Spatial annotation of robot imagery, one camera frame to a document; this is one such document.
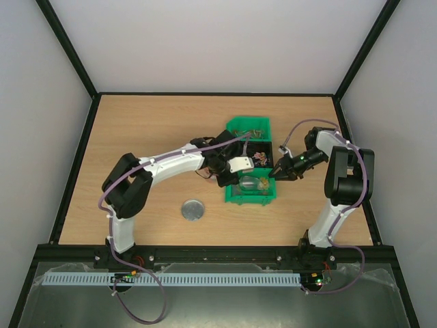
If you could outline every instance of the white robotic arm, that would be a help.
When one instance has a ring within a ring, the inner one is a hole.
[[[316,223],[305,234],[310,245],[327,248],[332,246],[341,225],[355,210],[351,205],[363,191],[363,173],[349,141],[334,129],[313,128],[305,137],[305,145],[307,151],[298,156],[292,156],[290,150],[281,146],[284,157],[275,165],[270,177],[295,181],[303,178],[308,169],[329,161],[324,185],[326,204]],[[369,199],[373,189],[374,153],[366,149],[360,149],[359,153],[367,172],[365,199]]]
[[[224,131],[209,143],[204,138],[194,139],[178,150],[158,156],[137,159],[132,154],[124,155],[104,182],[103,191],[132,167],[143,167],[131,176],[135,180],[119,182],[105,198],[112,209],[112,215],[109,215],[112,217],[111,236],[108,239],[113,239],[115,251],[123,253],[135,244],[135,215],[144,207],[150,188],[160,181],[208,167],[216,174],[218,185],[224,187],[238,183],[239,171],[253,169],[252,159],[240,156],[239,143],[217,147],[216,150],[202,150],[233,138],[229,131]]]

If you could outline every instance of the wooden table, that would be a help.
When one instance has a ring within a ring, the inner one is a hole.
[[[103,96],[74,189],[60,244],[101,245],[108,234],[106,213],[98,210],[101,186],[121,155],[153,156],[195,137],[215,136],[237,115],[268,116],[274,159],[295,123],[306,118],[337,122],[331,98],[264,96]],[[304,136],[317,123],[303,124],[289,142],[305,150]],[[317,219],[326,199],[323,163],[303,180],[278,182],[278,198],[267,206],[225,203],[224,189],[187,172],[156,185],[137,215],[138,245],[297,245]],[[190,222],[181,205],[198,198],[205,215]],[[363,210],[348,217],[336,241],[371,245]]]

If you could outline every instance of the purple cable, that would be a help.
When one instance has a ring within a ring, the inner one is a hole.
[[[307,122],[322,122],[322,123],[327,123],[327,124],[331,124],[333,126],[335,126],[335,128],[338,130],[339,126],[338,124],[335,124],[334,122],[328,121],[328,120],[323,120],[321,118],[309,118],[307,120],[303,120],[300,121],[299,123],[297,123],[292,130],[290,131],[290,133],[287,136],[287,139],[284,141],[284,143],[282,144],[283,147],[285,147],[288,144],[288,141],[290,140],[290,138],[292,137],[292,134],[294,132],[294,130],[296,130],[298,128],[298,126],[300,126],[301,124],[307,123]]]
[[[292,130],[291,130],[290,133],[288,134],[288,137],[287,137],[287,139],[284,141],[284,143],[283,143],[282,146],[286,146],[287,143],[288,143],[288,141],[290,140],[290,137],[292,136],[293,132],[297,129],[297,127],[300,126],[300,125],[303,124],[303,123],[306,123],[306,122],[323,122],[323,123],[328,123],[328,124],[331,124],[331,125],[335,126],[335,128],[336,128],[337,131],[338,131],[338,129],[339,129],[339,126],[338,126],[337,124],[335,124],[334,122],[331,122],[331,121],[328,121],[328,120],[322,120],[322,119],[319,119],[319,118],[309,118],[309,119],[307,119],[307,120],[300,121],[299,123],[297,123],[297,124],[292,128]],[[351,210],[351,209],[353,209],[353,208],[357,208],[358,206],[360,206],[361,203],[363,202],[364,197],[365,197],[366,192],[367,192],[367,172],[366,172],[366,168],[365,168],[365,166],[364,166],[363,158],[361,157],[361,155],[360,155],[360,153],[359,153],[359,151],[358,151],[358,148],[357,148],[356,146],[352,145],[350,142],[348,142],[348,140],[344,139],[344,138],[343,138],[339,133],[335,133],[335,137],[336,137],[338,140],[340,140],[340,141],[342,141],[342,142],[348,144],[348,146],[349,146],[349,147],[354,151],[356,157],[358,158],[358,162],[360,163],[361,171],[362,171],[362,173],[363,173],[363,190],[361,191],[361,195],[360,195],[360,197],[358,198],[358,200],[355,202],[355,204],[353,204],[353,205],[351,205],[351,206],[349,206],[349,207],[347,207],[347,208],[344,208],[344,209],[340,212],[339,216],[334,220],[334,223],[333,223],[332,226],[329,228],[328,236],[331,236],[331,234],[333,233],[333,230],[335,229],[335,226],[336,226],[336,225],[339,223],[339,221],[340,221],[341,215],[344,214],[345,212],[347,212],[348,210]],[[362,250],[360,247],[357,247],[357,246],[354,246],[354,245],[338,245],[338,244],[334,243],[334,242],[333,242],[331,239],[329,239],[329,238],[328,238],[328,241],[329,241],[329,243],[330,243],[332,246],[337,247],[337,248],[352,248],[352,249],[356,249],[356,250],[360,253],[360,255],[361,255],[361,267],[360,267],[360,271],[358,272],[358,275],[354,278],[354,280],[352,280],[348,285],[346,285],[346,286],[344,286],[344,287],[342,287],[342,288],[336,289],[336,290],[328,290],[328,291],[322,291],[322,292],[311,292],[310,290],[306,289],[304,286],[301,286],[300,288],[301,288],[303,291],[305,291],[305,293],[307,293],[307,294],[313,294],[313,295],[327,295],[327,294],[336,294],[336,293],[338,293],[338,292],[342,292],[342,291],[344,291],[344,290],[350,288],[351,286],[353,286],[353,285],[358,281],[359,277],[360,277],[360,276],[363,274],[363,272],[364,272],[365,256],[364,256],[363,250]]]
[[[245,137],[246,137],[246,142],[244,143],[244,147],[243,147],[243,149],[247,149],[247,144],[248,144],[248,142],[249,142],[250,136],[251,136],[250,133],[246,133],[245,135],[239,136],[239,137],[234,138],[234,139],[229,140],[229,141],[225,141],[225,142],[223,142],[223,143],[219,143],[219,144],[214,145],[214,146],[208,146],[208,147],[204,147],[204,148],[194,148],[194,149],[186,150],[185,154],[190,154],[190,153],[193,153],[193,152],[199,152],[199,151],[200,151],[200,152],[204,152],[204,151],[206,151],[206,150],[211,150],[211,149],[219,148],[219,147],[222,147],[222,146],[226,146],[226,145],[232,144],[233,142],[236,142],[236,141],[238,141],[238,140],[241,140],[241,139],[243,139],[243,138],[245,138]],[[170,152],[170,153],[168,153],[168,154],[164,154],[164,155],[162,155],[162,156],[158,156],[158,157],[155,158],[155,163],[157,163],[157,162],[159,162],[159,161],[161,161],[161,160],[163,160],[163,159],[168,159],[169,157],[177,156],[177,155],[180,155],[180,154],[182,154],[182,151],[181,151],[181,150],[176,150],[176,151],[174,151],[174,152]],[[113,240],[113,229],[112,229],[112,223],[113,223],[113,218],[112,218],[112,216],[114,215],[114,213],[113,213],[113,211],[112,211],[111,209],[109,209],[109,208],[107,208],[107,207],[104,207],[104,206],[103,206],[103,202],[104,202],[104,199],[107,197],[107,195],[108,195],[112,190],[114,190],[114,188],[115,188],[119,183],[121,183],[124,179],[126,179],[127,177],[129,177],[131,174],[135,173],[136,171],[139,171],[141,168],[143,168],[143,167],[145,167],[145,166],[147,166],[147,165],[149,165],[149,164],[150,164],[149,161],[148,161],[148,162],[145,162],[145,163],[142,163],[142,164],[140,164],[140,165],[138,165],[138,166],[132,168],[131,170],[129,170],[128,172],[126,172],[126,173],[123,174],[122,176],[120,176],[116,181],[114,181],[114,183],[113,183],[111,186],[108,187],[108,189],[107,189],[107,190],[106,190],[106,191],[105,191],[105,192],[100,196],[100,198],[99,198],[99,200],[98,200],[98,207],[99,207],[99,209],[100,209],[100,210],[104,210],[104,211],[108,212],[108,214],[109,214],[109,237],[110,237],[110,238],[109,238],[109,244],[110,244],[110,246],[111,246],[111,253],[112,253],[112,256],[113,256],[113,257],[115,258],[115,260],[118,261],[119,263],[124,264],[124,265],[127,265],[127,266],[129,266],[129,267],[132,267],[132,268],[134,268],[134,269],[137,269],[137,270],[143,271],[144,273],[147,273],[148,275],[150,275],[150,276],[155,280],[155,282],[159,285],[159,288],[160,288],[160,290],[161,290],[161,292],[162,292],[162,294],[163,294],[163,297],[164,297],[164,305],[163,305],[163,310],[161,311],[159,317],[158,317],[157,319],[153,320],[153,321],[146,321],[146,320],[140,319],[139,317],[135,316],[135,315],[134,315],[134,314],[133,314],[133,313],[132,313],[128,308],[127,308],[126,304],[124,304],[122,298],[118,295],[117,290],[116,290],[117,284],[118,284],[118,282],[120,281],[120,279],[115,280],[114,285],[113,285],[113,292],[114,292],[114,295],[117,297],[118,301],[119,301],[120,304],[122,305],[123,310],[125,311],[125,313],[127,313],[127,315],[128,315],[131,319],[133,319],[134,321],[136,321],[136,322],[138,322],[138,323],[141,323],[142,325],[153,325],[153,324],[155,324],[155,323],[159,323],[159,322],[164,318],[165,310],[167,309],[167,295],[166,295],[166,293],[165,293],[164,286],[161,284],[161,282],[160,282],[160,280],[158,279],[158,277],[157,277],[155,274],[153,274],[153,272],[151,272],[150,270],[147,270],[147,269],[143,268],[142,266],[135,265],[135,264],[133,264],[133,263],[129,263],[129,262],[127,262],[127,261],[124,261],[124,260],[122,260],[121,258],[119,258],[119,257],[117,256],[117,254],[116,254],[116,252],[115,252],[115,245],[114,245],[114,240]]]

